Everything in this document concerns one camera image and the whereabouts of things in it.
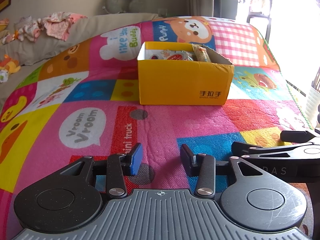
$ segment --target cartoon bear print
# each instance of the cartoon bear print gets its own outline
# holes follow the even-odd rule
[[[200,16],[182,16],[167,18],[164,21],[170,24],[172,30],[177,35],[177,42],[183,43],[208,43],[212,39],[212,30],[209,22]]]
[[[44,63],[38,81],[89,70],[90,43],[91,39],[83,41]]]
[[[103,60],[112,58],[127,61],[137,58],[141,48],[141,31],[138,26],[127,26],[101,35],[106,45],[100,48]]]

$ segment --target metal screw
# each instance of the metal screw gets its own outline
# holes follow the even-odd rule
[[[109,193],[113,196],[121,196],[124,194],[124,190],[119,187],[114,187],[111,190],[109,190]]]
[[[202,195],[202,196],[209,196],[213,193],[213,190],[208,188],[208,187],[201,187],[197,190],[198,194],[199,195]]]

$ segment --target pillow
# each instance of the pillow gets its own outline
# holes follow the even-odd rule
[[[155,18],[158,18],[158,15],[151,13],[107,14],[83,18],[73,24],[66,41],[50,37],[45,31],[42,31],[36,42],[28,39],[22,42],[15,40],[0,46],[0,60],[3,60],[4,55],[7,54],[17,59],[20,65],[33,65],[99,34]]]

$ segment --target blue square print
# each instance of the blue square print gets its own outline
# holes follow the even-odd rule
[[[214,156],[218,161],[228,161],[228,158],[232,156],[231,144],[234,141],[245,142],[239,132],[177,139],[179,147],[185,143],[194,154],[206,153]],[[188,177],[192,192],[196,188],[197,180],[198,177]],[[215,186],[216,192],[223,192],[227,188],[226,176],[216,176]]]
[[[64,102],[110,100],[116,80],[94,80],[79,83]]]
[[[263,69],[255,67],[237,67],[232,83],[251,99],[291,100],[287,88],[283,89]]]

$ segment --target gray ribbed plate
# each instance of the gray ribbed plate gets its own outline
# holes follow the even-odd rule
[[[308,238],[297,228],[276,234],[245,230],[221,214],[214,201],[196,198],[187,189],[134,189],[129,197],[109,201],[96,220],[78,230],[63,234],[43,234],[25,229],[15,239],[299,240]]]

